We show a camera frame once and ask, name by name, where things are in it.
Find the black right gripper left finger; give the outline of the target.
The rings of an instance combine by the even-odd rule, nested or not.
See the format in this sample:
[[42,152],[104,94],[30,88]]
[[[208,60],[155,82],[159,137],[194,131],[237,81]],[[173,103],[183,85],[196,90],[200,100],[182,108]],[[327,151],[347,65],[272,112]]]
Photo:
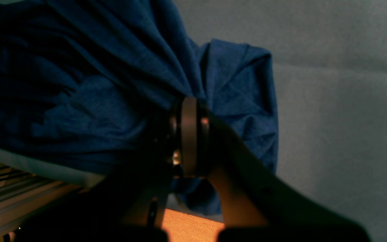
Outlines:
[[181,142],[184,105],[176,102],[136,161],[98,185],[27,219],[16,242],[167,242],[163,216],[173,178],[182,174],[174,152]]

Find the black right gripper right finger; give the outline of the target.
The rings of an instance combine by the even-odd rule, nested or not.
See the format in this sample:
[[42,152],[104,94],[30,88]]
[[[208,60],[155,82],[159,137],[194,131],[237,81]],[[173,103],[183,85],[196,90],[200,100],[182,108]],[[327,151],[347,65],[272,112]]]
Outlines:
[[190,176],[220,197],[218,242],[369,242],[356,222],[299,194],[264,168],[235,132],[190,99]]

